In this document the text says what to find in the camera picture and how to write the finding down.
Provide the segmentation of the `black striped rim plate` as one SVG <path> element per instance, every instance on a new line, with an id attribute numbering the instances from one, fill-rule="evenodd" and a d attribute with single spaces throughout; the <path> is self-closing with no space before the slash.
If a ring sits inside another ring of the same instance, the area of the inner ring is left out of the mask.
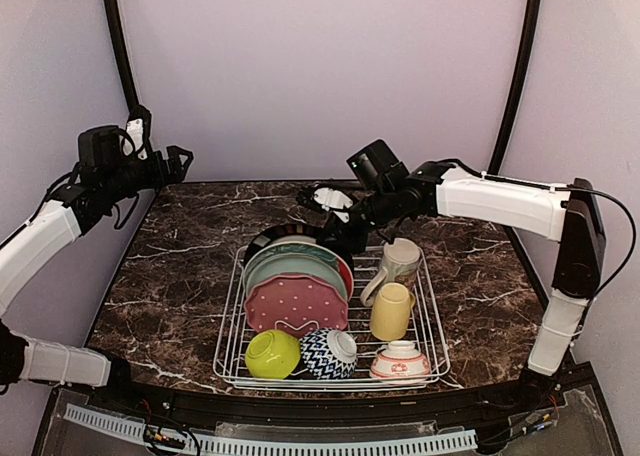
<path id="1" fill-rule="evenodd" d="M 316 242 L 316 237 L 319 235 L 320 230 L 321 228 L 307 224 L 284 224 L 265 229 L 255 236 L 247 246 L 244 255 L 243 269 L 245 263 L 252 256 L 270 244 L 292 240 L 307 241 L 318 244 Z M 354 271 L 353 257 L 349 251 L 345 250 L 343 247 L 327 249 L 337 253 L 351 267 L 352 272 Z"/>

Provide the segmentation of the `teal patterned plate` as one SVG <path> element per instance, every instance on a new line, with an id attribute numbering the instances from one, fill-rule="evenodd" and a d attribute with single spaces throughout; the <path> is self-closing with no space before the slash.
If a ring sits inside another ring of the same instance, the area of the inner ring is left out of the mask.
<path id="1" fill-rule="evenodd" d="M 246 279 L 267 258 L 291 254 L 318 258 L 335 270 L 338 270 L 343 262 L 337 253 L 318 244 L 297 240 L 285 241 L 270 244 L 252 256 L 244 265 L 243 278 Z"/>

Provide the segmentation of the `light green plate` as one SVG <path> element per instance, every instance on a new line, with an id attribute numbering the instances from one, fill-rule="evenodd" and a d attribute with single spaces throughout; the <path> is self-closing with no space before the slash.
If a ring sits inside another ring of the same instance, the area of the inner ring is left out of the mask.
<path id="1" fill-rule="evenodd" d="M 307 275 L 321 279 L 336 288 L 348 300 L 349 287 L 337 269 L 320 259 L 305 255 L 275 255 L 259 263 L 245 278 L 245 294 L 249 295 L 257 284 L 282 274 Z"/>

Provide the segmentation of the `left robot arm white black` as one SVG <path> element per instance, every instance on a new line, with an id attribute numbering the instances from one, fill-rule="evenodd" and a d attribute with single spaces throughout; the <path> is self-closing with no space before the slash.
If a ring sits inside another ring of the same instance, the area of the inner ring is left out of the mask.
<path id="1" fill-rule="evenodd" d="M 125 158 L 115 168 L 81 169 L 78 184 L 65 183 L 48 196 L 38 215 L 1 244 L 1 311 L 6 312 L 24 286 L 62 249 L 86 235 L 123 199 L 142 190 L 158 191 L 186 177 L 193 153 L 178 146 L 145 159 Z M 1 385 L 20 380 L 101 387 L 120 412 L 141 403 L 140 388 L 112 372 L 112 360 L 88 348 L 45 341 L 1 326 Z"/>

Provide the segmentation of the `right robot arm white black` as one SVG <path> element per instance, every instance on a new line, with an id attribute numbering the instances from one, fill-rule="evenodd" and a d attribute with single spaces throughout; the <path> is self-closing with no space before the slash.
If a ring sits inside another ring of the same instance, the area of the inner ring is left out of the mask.
<path id="1" fill-rule="evenodd" d="M 461 163 L 429 161 L 389 188 L 372 190 L 349 204 L 332 185 L 316 185 L 311 201 L 333 212 L 329 235 L 353 253 L 362 251 L 370 232 L 395 220 L 419 216 L 463 217 L 509 226 L 559 243 L 552 291 L 529 354 L 529 371 L 510 389 L 521 410 L 534 408 L 549 392 L 546 376 L 557 372 L 579 335 L 601 282 L 606 237 L 590 183 L 534 183 L 472 173 Z"/>

